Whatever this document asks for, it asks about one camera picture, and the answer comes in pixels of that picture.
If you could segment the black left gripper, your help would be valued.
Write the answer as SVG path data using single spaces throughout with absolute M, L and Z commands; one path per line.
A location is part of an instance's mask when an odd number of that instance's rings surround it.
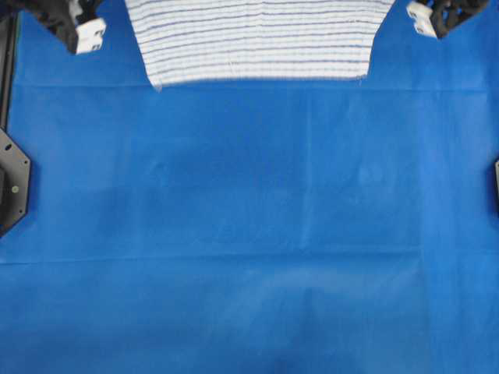
M 97 15 L 102 1 L 17 1 L 73 55 L 101 49 L 106 23 Z

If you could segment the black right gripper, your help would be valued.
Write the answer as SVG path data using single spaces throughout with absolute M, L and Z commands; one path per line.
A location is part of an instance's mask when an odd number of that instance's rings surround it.
M 406 12 L 419 35 L 442 39 L 480 14 L 489 3 L 488 0 L 411 1 Z

